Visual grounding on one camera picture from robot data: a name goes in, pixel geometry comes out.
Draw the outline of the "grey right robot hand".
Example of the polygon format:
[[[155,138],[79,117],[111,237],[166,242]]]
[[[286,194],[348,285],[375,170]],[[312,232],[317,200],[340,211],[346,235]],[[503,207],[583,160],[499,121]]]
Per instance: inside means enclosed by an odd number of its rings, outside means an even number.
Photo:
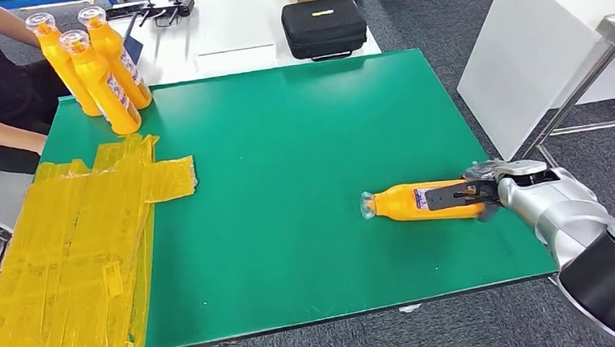
[[[462,174],[462,178],[468,183],[468,188],[465,190],[467,197],[484,204],[483,210],[478,215],[479,221],[491,220],[502,206],[494,170],[503,163],[500,159],[474,162]]]

